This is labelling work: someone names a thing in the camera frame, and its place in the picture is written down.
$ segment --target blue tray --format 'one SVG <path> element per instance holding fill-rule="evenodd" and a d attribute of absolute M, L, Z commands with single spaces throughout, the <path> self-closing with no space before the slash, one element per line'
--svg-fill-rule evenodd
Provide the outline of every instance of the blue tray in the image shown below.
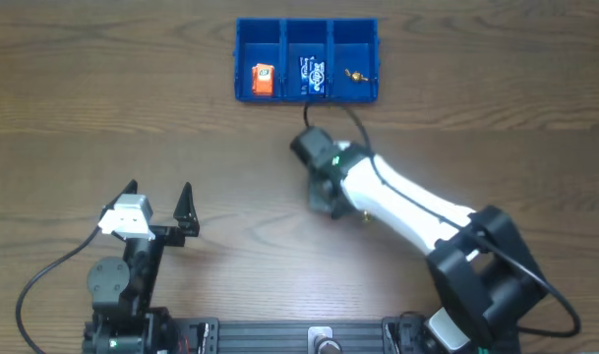
<path fill-rule="evenodd" d="M 238 19 L 236 23 L 236 98 L 249 102 L 373 102 L 380 87 L 380 40 L 376 19 Z M 326 62 L 326 93 L 301 94 L 299 57 Z M 274 65 L 272 96 L 252 92 L 251 68 Z M 345 69 L 370 82 L 355 83 Z"/>

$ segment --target black cable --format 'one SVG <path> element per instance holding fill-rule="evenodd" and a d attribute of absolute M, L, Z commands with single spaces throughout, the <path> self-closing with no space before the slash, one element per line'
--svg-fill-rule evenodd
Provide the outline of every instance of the black cable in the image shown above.
<path fill-rule="evenodd" d="M 303 109 L 303 120 L 304 120 L 306 127 L 310 127 L 310 122 L 308 120 L 308 108 L 310 107 L 310 105 L 311 105 L 310 102 L 306 102 L 306 104 L 304 105 L 304 109 Z M 428 209 L 427 207 L 421 205 L 419 202 L 404 195 L 397 188 L 392 186 L 387 180 L 385 180 L 385 178 L 380 174 L 380 171 L 378 171 L 378 168 L 376 167 L 376 163 L 374 161 L 375 153 L 371 149 L 371 141 L 369 140 L 369 134 L 367 134 L 367 130 L 363 126 L 362 121 L 360 120 L 360 117 L 358 117 L 356 115 L 356 113 L 353 110 L 351 110 L 351 108 L 346 107 L 342 104 L 338 104 L 338 103 L 336 105 L 338 105 L 340 108 L 342 108 L 347 113 L 349 118 L 354 122 L 356 127 L 358 127 L 358 130 L 360 131 L 360 135 L 362 135 L 362 138 L 364 140 L 365 148 L 371 154 L 371 157 L 369 158 L 371 161 L 371 166 L 373 167 L 374 172 L 376 173 L 376 176 L 378 177 L 378 179 L 380 179 L 380 181 L 382 182 L 383 185 L 387 186 L 398 196 L 400 196 L 400 197 L 404 198 L 405 200 L 409 201 L 410 203 L 414 204 L 416 207 L 419 207 L 422 210 L 433 215 L 434 217 L 436 217 L 439 220 L 439 222 L 445 222 L 446 224 L 454 227 L 455 229 L 457 229 L 459 231 L 461 231 L 463 229 L 463 227 L 456 224 L 454 221 L 446 218 L 445 216 L 443 216 L 433 210 Z M 555 287 L 553 287 L 553 285 L 551 285 L 548 281 L 539 277 L 533 271 L 529 270 L 527 267 L 522 265 L 520 262 L 516 261 L 514 258 L 512 258 L 508 254 L 506 254 L 504 251 L 502 251 L 498 247 L 494 246 L 491 242 L 487 241 L 486 239 L 484 239 L 482 237 L 474 236 L 470 233 L 467 233 L 467 234 L 470 235 L 479 246 L 486 248 L 489 251 L 493 252 L 494 254 L 496 254 L 496 256 L 501 258 L 503 261 L 511 264 L 512 266 L 515 266 L 518 270 L 520 270 L 521 272 L 523 272 L 524 274 L 526 274 L 530 278 L 532 278 L 533 281 L 535 281 L 538 285 L 540 285 L 542 288 L 544 288 L 546 291 L 548 291 L 555 299 L 557 299 L 557 301 L 559 301 L 560 304 L 562 304 L 564 309 L 568 312 L 568 314 L 572 318 L 573 328 L 571 330 L 564 331 L 564 332 L 550 331 L 550 330 L 536 329 L 536 328 L 527 328 L 527 327 L 521 327 L 521 326 L 517 327 L 518 331 L 520 331 L 522 333 L 535 334 L 535 335 L 541 335 L 541 336 L 549 336 L 549 337 L 557 337 L 557 338 L 568 338 L 568 337 L 577 335 L 581 332 L 581 318 L 579 317 L 579 315 L 576 312 L 576 310 L 574 309 L 574 307 L 570 304 L 568 299 L 566 299 L 564 297 L 564 295 L 562 295 Z"/>
<path fill-rule="evenodd" d="M 26 298 L 26 294 L 28 294 L 32 286 L 49 271 L 53 270 L 56 266 L 62 264 L 63 262 L 69 260 L 72 256 L 76 255 L 84 247 L 86 247 L 91 242 L 91 240 L 93 240 L 98 231 L 100 231 L 100 228 L 96 226 L 95 229 L 91 232 L 90 236 L 87 238 L 87 240 L 85 240 L 81 245 L 79 245 L 79 247 L 75 248 L 67 255 L 54 261 L 52 264 L 38 272 L 35 276 L 32 277 L 28 284 L 26 284 L 24 290 L 22 290 L 22 292 L 20 293 L 20 297 L 17 299 L 17 305 L 15 306 L 15 321 L 17 322 L 17 328 L 20 330 L 20 334 L 22 335 L 26 343 L 30 346 L 30 348 L 34 350 L 35 353 L 45 354 L 45 352 L 41 350 L 41 348 L 39 348 L 38 345 L 36 345 L 36 343 L 34 343 L 34 341 L 30 338 L 30 336 L 26 332 L 26 328 L 24 327 L 24 322 L 22 321 L 22 306 L 24 305 L 24 299 Z"/>
<path fill-rule="evenodd" d="M 519 271 L 528 275 L 539 286 L 541 286 L 546 291 L 548 291 L 548 293 L 553 295 L 553 297 L 555 299 L 557 299 L 557 301 L 559 301 L 559 303 L 564 307 L 564 309 L 566 309 L 566 311 L 572 318 L 573 328 L 568 331 L 559 332 L 559 331 L 550 331 L 550 330 L 545 330 L 545 329 L 527 328 L 527 327 L 521 327 L 521 326 L 517 327 L 518 331 L 520 331 L 522 333 L 549 336 L 549 337 L 555 337 L 555 338 L 570 338 L 570 337 L 575 336 L 581 332 L 581 318 L 579 317 L 578 313 L 576 312 L 574 307 L 570 304 L 568 299 L 566 299 L 564 297 L 564 295 L 562 295 L 553 285 L 551 285 L 551 283 L 549 283 L 548 281 L 539 277 L 537 274 L 535 274 L 533 271 L 528 269 L 526 266 L 522 265 L 520 262 L 516 261 L 514 258 L 512 258 L 508 254 L 506 254 L 503 250 L 494 246 L 493 243 L 486 240 L 484 237 L 474 236 L 474 235 L 471 235 L 471 237 L 479 246 L 481 246 L 482 248 L 488 249 L 489 251 L 493 252 L 496 256 L 501 258 L 503 261 L 516 267 Z"/>

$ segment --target orange tic tac box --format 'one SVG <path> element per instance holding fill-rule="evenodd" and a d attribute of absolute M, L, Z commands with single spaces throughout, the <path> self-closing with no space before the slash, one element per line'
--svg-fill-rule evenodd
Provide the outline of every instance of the orange tic tac box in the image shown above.
<path fill-rule="evenodd" d="M 272 78 L 275 67 L 273 65 L 258 64 L 252 69 L 253 94 L 272 96 Z"/>

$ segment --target gold key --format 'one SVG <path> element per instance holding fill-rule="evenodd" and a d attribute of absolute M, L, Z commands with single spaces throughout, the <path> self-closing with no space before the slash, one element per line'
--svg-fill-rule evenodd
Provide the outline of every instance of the gold key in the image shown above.
<path fill-rule="evenodd" d="M 369 78 L 363 76 L 359 72 L 350 73 L 349 69 L 345 69 L 345 75 L 348 76 L 348 77 L 350 77 L 351 80 L 354 83 L 360 83 L 360 82 L 363 82 L 363 81 L 369 81 Z"/>

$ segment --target wood grain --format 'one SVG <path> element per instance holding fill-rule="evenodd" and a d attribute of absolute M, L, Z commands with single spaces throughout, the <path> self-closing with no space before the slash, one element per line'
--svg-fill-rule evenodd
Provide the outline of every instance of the wood grain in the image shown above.
<path fill-rule="evenodd" d="M 235 18 L 378 17 L 380 99 L 355 107 L 399 171 L 507 210 L 584 321 L 523 351 L 599 350 L 599 1 L 0 1 L 0 353 L 28 353 L 19 291 L 78 245 L 131 178 L 169 223 L 193 184 L 202 236 L 167 250 L 153 303 L 177 317 L 379 319 L 439 306 L 423 258 L 379 222 L 307 210 L 296 105 L 234 99 Z M 357 132 L 316 108 L 338 138 Z M 99 237 L 30 292 L 49 353 L 79 351 Z M 546 299 L 524 325 L 563 329 Z"/>

